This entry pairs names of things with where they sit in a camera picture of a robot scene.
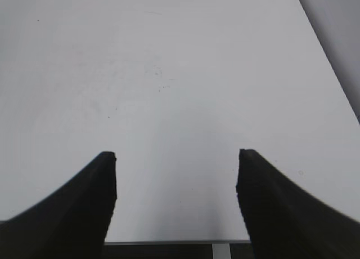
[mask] white tabletop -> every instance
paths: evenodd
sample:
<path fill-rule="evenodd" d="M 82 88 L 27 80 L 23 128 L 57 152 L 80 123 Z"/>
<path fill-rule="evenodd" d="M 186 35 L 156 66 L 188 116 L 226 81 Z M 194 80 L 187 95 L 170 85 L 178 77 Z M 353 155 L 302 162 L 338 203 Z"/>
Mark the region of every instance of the white tabletop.
<path fill-rule="evenodd" d="M 254 148 L 360 220 L 360 129 L 298 0 L 0 0 L 0 220 L 103 150 L 106 241 L 246 240 Z"/>

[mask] gray wall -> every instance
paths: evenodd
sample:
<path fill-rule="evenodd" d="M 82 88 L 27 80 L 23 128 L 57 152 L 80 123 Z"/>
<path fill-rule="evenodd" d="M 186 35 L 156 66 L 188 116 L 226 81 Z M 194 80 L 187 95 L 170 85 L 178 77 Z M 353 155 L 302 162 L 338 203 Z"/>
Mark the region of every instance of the gray wall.
<path fill-rule="evenodd" d="M 300 0 L 348 100 L 360 117 L 360 0 Z"/>

